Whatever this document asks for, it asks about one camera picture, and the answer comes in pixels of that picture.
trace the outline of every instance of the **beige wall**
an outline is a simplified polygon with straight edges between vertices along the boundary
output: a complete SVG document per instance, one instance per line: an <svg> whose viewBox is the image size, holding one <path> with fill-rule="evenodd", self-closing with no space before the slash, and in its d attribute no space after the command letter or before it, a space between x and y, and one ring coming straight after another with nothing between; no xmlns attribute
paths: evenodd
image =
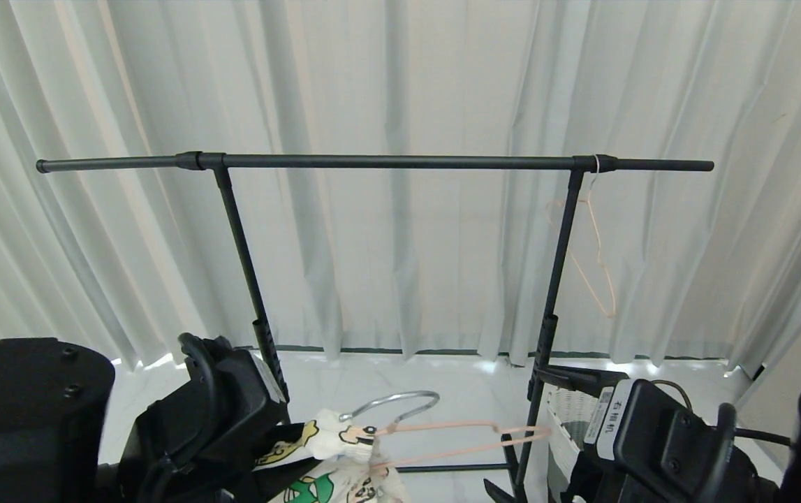
<svg viewBox="0 0 801 503"><path fill-rule="evenodd" d="M758 388L739 410L742 426L791 436L797 418L801 391L801 333L774 367L766 369ZM767 444L768 452L780 466L788 462L788 449Z"/></svg>

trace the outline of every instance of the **metal hanger hook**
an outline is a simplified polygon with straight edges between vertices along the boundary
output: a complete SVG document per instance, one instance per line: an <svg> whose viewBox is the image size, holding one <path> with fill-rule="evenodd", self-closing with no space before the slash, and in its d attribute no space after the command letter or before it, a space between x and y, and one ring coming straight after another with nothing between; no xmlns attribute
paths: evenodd
<svg viewBox="0 0 801 503"><path fill-rule="evenodd" d="M431 398L432 401L425 405L421 405L420 407L416 407L411 411L407 411L406 413L398 415L397 419L394 420L394 424L400 423L400 421L403 421L404 419L409 419L413 417L413 415L423 413L424 411L427 411L429 408L432 408L434 405L438 404L438 401L441 401L441 395L436 394L434 391L407 391L405 393L395 393L394 395L387 395L387 397L376 398L366 402L362 407L352 411L352 413L339 415L339 421L349 421L365 411L378 407L379 405L390 404L391 402L397 402L400 400L409 400L410 398Z"/></svg>

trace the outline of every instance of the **tile floor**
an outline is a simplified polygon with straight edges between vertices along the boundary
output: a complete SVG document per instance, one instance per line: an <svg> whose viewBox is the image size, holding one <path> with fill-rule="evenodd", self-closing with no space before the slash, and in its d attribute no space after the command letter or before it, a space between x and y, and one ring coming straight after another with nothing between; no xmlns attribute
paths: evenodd
<svg viewBox="0 0 801 503"><path fill-rule="evenodd" d="M304 421L320 408L350 411L369 399L414 389L432 389L441 394L441 403L426 411L421 421L491 420L503 426L524 425L528 403L525 399L530 367L515 368L500 359L485 362L474 356L414 356L404 360L387 354L344 354L339 362L329 362L322 353L283 351L279 354L291 393L289 411L295 421ZM725 375L719 362L669 360L660 368L646 360L615 365L596 359L560 359L553 363L628 372L634 378L670 379L689 393L697 414L709 423L716 421L717 405L733 402L749 385L741 372ZM103 434L100 462L118 462L126 436L136 415L148 404L162 398L186 381L185 368L171 362L154 368L128 372L118 365L118 379L109 404ZM365 423L386 424L409 403L389 404L365 414ZM541 411L545 419L545 410ZM406 458L429 452L465 448L496 442L490 430L441 430L410 432L386 437L382 452L391 458ZM781 471L751 440L741 446L757 465L761 476L778 481ZM499 449L437 460L434 464L503 462ZM537 442L531 450L526 486L531 501L546 501L548 444ZM483 490L488 478L508 490L505 472L439 472L404 474L413 501L490 501Z"/></svg>

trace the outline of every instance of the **curtain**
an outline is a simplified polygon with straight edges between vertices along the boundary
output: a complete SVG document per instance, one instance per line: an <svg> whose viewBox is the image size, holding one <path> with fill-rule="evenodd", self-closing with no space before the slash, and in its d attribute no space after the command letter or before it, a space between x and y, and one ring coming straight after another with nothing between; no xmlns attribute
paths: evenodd
<svg viewBox="0 0 801 503"><path fill-rule="evenodd" d="M730 358L801 292L801 3L0 2L0 337L253 344L210 173L36 159L709 159L587 187L556 351ZM566 174L232 170L278 344L534 350Z"/></svg>

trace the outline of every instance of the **black clothes rack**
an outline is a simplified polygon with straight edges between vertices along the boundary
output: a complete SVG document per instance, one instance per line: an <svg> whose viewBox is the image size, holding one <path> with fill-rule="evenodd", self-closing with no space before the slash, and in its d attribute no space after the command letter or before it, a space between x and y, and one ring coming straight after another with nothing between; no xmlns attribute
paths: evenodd
<svg viewBox="0 0 801 503"><path fill-rule="evenodd" d="M182 168L190 171L210 170L214 173L217 186L221 191L223 206L230 220L230 229L235 241L238 258L242 264L244 279L248 293L254 306L257 319L253 322L254 335L262 354L263 362L272 371L288 402L288 386L282 368L279 365L279 354L270 332L270 322L263 306L263 297L254 274L251 252L230 180L230 168L337 168L337 169L496 169L496 170L537 170L537 171L569 171L565 210L559 232L559 243L552 264L552 275L543 311L540 335L537 341L537 354L534 368L527 386L527 399L530 410L527 415L528 426L535 426L540 413L540 401L543 396L544 379L554 366L548 365L550 352L556 335L559 317L554 314L556 299L559 297L562 268L565 266L568 241L571 237L573 216L577 207L577 198L586 173L606 173L610 171L710 171L714 163L695 160L658 160L658 159L617 159L613 156L570 156L570 157L512 157L512 156L317 156L317 155L257 155L257 154L224 154L209 152L184 152L176 156L143 156L117 157L116 159L76 159L76 160L38 160L37 171L54 173L61 171L93 171L103 169L141 169L141 168ZM285 423L288 409L285 411ZM503 440L511 437L504 435ZM498 503L525 503L524 475L527 471L531 455L531 444L522 446L521 458L515 454L512 446L504 448L506 462L481 465L436 465L410 466L401 468L401 472L455 472L471 470L505 470L512 484L512 493L499 489L495 484L484 480L484 488L490 497Z"/></svg>

